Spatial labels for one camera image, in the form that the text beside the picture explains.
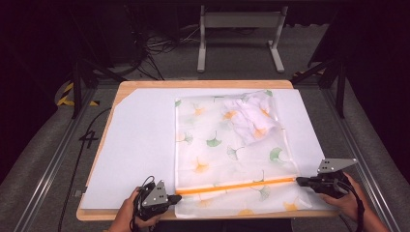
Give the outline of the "white crumpled cloth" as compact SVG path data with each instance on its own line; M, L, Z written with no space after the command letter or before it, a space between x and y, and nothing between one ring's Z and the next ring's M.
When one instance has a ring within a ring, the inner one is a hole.
M264 91L228 96L222 112L246 145L264 140L280 127L275 99Z

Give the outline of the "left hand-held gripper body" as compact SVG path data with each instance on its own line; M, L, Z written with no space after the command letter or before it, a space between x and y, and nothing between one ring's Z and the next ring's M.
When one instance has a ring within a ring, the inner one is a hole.
M165 213L171 205L168 205L168 194L164 181L150 182L139 190L134 200L134 214L146 221L154 216Z

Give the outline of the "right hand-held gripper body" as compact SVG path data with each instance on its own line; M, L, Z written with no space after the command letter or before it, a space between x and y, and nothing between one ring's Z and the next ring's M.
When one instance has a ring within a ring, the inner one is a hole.
M323 159L317 169L317 175L309 178L308 185L316 193L324 193L340 199L352 188L343 169L357 162L356 159Z

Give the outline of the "person's left hand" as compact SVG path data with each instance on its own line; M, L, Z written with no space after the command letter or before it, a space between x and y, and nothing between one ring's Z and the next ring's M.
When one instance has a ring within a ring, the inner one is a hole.
M132 191L132 194L126 198L120 207L115 219L112 221L111 224L123 224L123 225L129 225L130 229L132 230L133 228L147 228L149 226L154 226L156 225L161 218L161 215L157 215L155 217L151 217L150 219L144 221L139 217L134 217L133 216L133 201L139 194L139 188L135 188Z

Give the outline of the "person's right hand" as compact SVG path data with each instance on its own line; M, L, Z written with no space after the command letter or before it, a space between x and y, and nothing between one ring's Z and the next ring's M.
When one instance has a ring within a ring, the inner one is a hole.
M356 191L356 194L349 192L347 195L344 195L340 199L336 199L327 194L320 193L319 197L327 204L339 208L344 215L357 222L359 216L359 206L356 197L359 197L359 199L363 203L363 206L366 207L366 196L364 195L360 185L348 173L344 172L344 175L348 178L348 181Z

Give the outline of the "white table mat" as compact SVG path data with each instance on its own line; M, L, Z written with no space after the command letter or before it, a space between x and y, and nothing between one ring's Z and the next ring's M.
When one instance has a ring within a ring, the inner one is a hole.
M84 210L117 210L122 200L147 177L162 180L175 192L175 102L180 98L235 95L262 89L142 88L113 108L100 153L80 204ZM278 117L282 121L299 176L313 176L324 158L299 91L278 91ZM312 204L309 210L327 209L314 191L301 188Z

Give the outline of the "aluminium floor rail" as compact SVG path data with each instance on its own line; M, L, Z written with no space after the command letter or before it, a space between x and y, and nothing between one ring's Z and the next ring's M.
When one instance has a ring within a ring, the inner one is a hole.
M41 208L44 199L53 184L53 181L58 173L58 170L64 160L65 155L67 154L68 147L73 138L75 130L78 128L78 125L86 111L86 107L89 105L89 102L92 100L96 93L95 89L85 89L83 91L83 97L80 99L80 102L83 103L83 106L80 107L77 116L73 119L70 117L69 124L66 127L66 130L63 133L63 136L50 160L46 170L44 171L43 176L38 181L38 184L32 194L30 201L25 207L24 212L22 213L17 225L13 232L28 232L31 227L34 218L36 217L39 209Z
M344 118L336 110L336 93L323 90L323 98L330 107L348 154L359 160L356 175L362 182L370 205L392 232L406 232L401 218L402 191L408 183L397 169L380 137L368 120L354 93L348 89L344 97Z

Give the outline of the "yellow black hazard tape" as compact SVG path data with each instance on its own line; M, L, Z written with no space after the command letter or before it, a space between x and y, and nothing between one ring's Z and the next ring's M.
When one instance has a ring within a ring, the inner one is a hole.
M62 96L60 97L60 99L57 102L57 105L69 105L69 106L74 106L74 101L71 101L68 99L68 96L71 92L71 90L73 90L73 83L69 82L67 84L67 86L65 87ZM89 103L90 106L99 106L100 105L100 101L90 101Z

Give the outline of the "leaf print mesh laundry bag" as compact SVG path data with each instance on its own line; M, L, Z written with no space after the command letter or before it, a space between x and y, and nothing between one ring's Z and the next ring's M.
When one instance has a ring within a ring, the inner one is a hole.
M264 91L275 99L278 91ZM175 102L175 207L179 218L252 216L309 210L296 183L299 167L285 127L246 145L223 118L222 101L234 95L180 98Z

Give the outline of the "black metal stand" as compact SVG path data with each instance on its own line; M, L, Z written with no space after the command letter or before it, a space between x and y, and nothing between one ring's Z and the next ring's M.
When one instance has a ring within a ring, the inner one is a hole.
M305 72L295 72L291 79L291 83L295 85L319 72L323 72L317 82L318 86L321 89L329 89L334 83L334 81L337 81L336 110L339 117L343 118L346 75L345 66L342 61L331 59L322 62L314 66L313 68L308 69Z
M103 64L98 49L106 50L106 47L102 43L90 40L101 32L93 12L87 6L62 5L58 12L61 26L60 41L65 46L72 65L75 119L84 105L81 84L84 83L87 89L95 89L99 85L99 76L94 70L100 72L103 78L112 79L117 83L125 81L125 78Z

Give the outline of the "white metal stand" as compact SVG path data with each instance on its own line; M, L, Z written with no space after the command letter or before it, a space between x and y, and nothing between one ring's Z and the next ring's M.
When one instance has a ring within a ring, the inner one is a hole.
M207 28L273 28L275 35L267 42L278 73L284 72L284 65L278 53L278 41L287 16L288 7L273 12L207 12L200 9L197 71L205 72L206 29Z

